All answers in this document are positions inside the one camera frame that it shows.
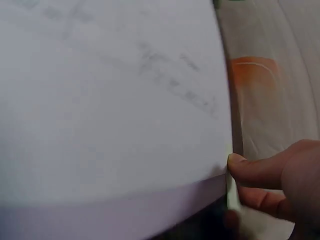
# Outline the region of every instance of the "paper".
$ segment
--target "paper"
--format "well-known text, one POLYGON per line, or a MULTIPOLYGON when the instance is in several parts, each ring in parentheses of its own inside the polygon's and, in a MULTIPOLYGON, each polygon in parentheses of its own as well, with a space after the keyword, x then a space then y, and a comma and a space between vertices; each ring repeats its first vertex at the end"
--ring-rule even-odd
POLYGON ((0 204, 90 202, 225 173, 209 0, 0 0, 0 204))

